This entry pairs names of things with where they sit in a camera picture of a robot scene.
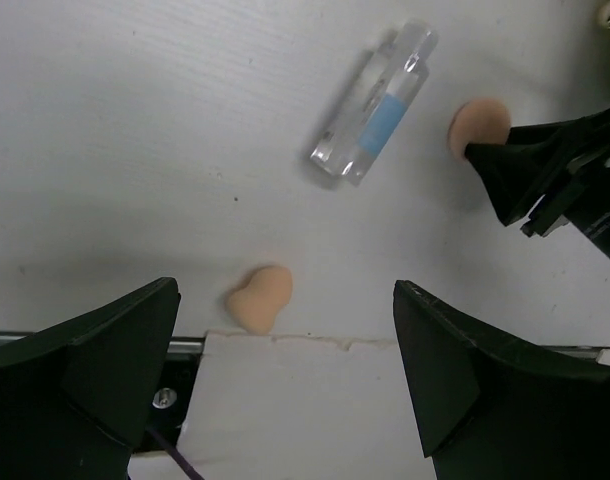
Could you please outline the clear bottle blue label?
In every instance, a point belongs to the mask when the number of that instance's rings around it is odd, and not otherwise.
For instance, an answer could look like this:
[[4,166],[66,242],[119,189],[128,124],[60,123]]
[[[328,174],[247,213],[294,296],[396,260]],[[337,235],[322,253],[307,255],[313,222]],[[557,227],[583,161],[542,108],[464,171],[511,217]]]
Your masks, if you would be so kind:
[[335,107],[310,161],[334,180],[359,185],[427,80],[427,61],[437,44],[437,31],[415,20],[373,50]]

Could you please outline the round peach powder puff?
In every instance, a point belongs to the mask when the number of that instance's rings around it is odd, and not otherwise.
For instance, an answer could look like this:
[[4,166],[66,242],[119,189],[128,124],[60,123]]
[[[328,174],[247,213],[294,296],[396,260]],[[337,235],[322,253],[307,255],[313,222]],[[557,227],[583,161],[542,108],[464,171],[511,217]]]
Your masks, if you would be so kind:
[[511,115],[501,101],[476,98],[455,113],[448,130],[448,146],[456,159],[465,160],[468,145],[504,145],[510,130]]

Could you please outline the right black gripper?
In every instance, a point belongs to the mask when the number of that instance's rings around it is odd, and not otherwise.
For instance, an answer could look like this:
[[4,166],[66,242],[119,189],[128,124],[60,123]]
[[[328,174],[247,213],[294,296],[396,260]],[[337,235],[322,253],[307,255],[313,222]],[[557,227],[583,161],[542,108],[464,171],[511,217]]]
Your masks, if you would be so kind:
[[465,158],[503,225],[525,219],[523,234],[546,237],[571,224],[610,260],[610,107],[471,142]]

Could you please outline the beige makeup sponge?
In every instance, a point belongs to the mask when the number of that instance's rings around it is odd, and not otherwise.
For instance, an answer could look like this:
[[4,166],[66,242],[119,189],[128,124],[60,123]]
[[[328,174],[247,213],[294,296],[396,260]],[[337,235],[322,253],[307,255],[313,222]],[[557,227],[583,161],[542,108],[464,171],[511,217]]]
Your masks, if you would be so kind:
[[253,270],[225,300],[225,307],[238,325],[254,335],[267,335],[293,293],[291,270],[270,265]]

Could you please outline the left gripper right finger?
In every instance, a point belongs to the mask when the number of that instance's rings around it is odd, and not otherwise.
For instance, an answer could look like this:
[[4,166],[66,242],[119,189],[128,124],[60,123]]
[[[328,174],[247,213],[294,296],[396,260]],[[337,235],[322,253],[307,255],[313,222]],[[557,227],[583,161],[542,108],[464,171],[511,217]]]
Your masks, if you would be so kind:
[[393,316],[440,479],[610,479],[610,366],[527,342],[409,281]]

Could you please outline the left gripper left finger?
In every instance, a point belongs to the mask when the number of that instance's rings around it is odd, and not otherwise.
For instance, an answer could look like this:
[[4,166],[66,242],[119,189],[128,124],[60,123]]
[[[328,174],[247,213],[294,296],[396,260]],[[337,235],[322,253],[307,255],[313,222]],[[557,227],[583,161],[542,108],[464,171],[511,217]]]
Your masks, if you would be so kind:
[[163,277],[0,346],[0,479],[124,479],[180,304]]

